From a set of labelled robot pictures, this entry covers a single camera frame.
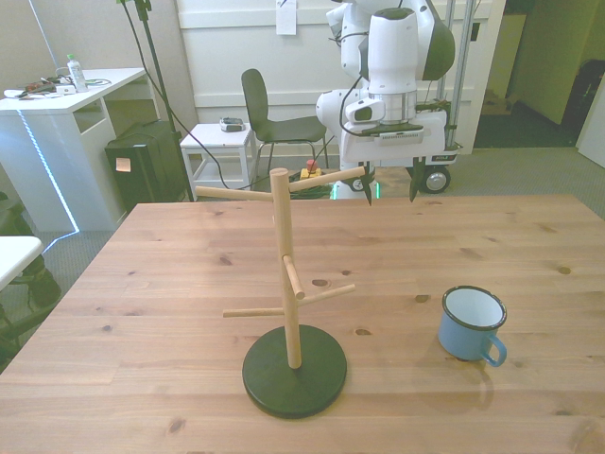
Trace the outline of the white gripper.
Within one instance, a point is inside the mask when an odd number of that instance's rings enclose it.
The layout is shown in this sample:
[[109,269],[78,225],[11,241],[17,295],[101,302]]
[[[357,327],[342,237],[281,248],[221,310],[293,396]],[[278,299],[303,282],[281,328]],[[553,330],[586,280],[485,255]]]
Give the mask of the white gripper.
[[[379,121],[344,124],[341,134],[341,160],[347,163],[400,160],[438,155],[445,149],[446,111],[420,112],[409,121],[381,123]],[[413,158],[409,200],[414,201],[422,185],[424,159]],[[372,205],[372,184],[375,170],[370,162],[364,165],[362,188]]]

